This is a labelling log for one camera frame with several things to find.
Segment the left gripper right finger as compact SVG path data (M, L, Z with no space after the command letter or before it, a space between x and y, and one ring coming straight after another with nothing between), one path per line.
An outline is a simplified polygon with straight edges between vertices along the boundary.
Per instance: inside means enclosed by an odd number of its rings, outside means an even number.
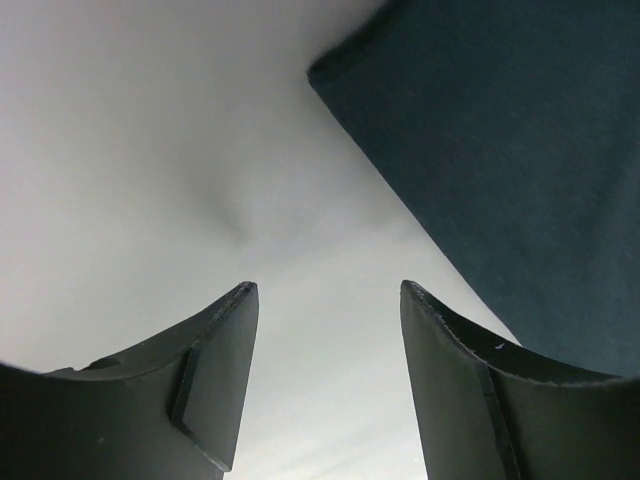
M412 281L402 336L431 479L635 479L639 382L518 346Z

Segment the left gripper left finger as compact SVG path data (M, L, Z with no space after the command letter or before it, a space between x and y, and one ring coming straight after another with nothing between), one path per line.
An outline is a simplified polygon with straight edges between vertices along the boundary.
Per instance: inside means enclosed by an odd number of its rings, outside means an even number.
M233 467L258 325L244 282L76 370L1 368L5 479L220 479Z

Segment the black t shirt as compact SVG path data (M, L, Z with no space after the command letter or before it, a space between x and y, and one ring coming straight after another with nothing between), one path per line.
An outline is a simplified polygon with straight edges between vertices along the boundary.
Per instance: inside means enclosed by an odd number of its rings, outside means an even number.
M639 372L639 5L391 1L309 83L526 348Z

